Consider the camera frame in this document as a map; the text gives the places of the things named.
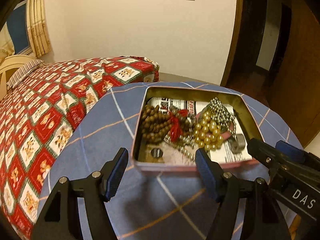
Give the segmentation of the person's hand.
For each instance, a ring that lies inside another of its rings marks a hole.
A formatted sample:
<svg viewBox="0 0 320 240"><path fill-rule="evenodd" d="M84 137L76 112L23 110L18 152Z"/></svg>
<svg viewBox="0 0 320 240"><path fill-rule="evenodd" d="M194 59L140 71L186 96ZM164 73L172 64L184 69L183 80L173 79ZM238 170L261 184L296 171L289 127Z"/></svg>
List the person's hand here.
<svg viewBox="0 0 320 240"><path fill-rule="evenodd" d="M296 215L289 227L289 233L292 240L301 240L303 237L302 218Z"/></svg>

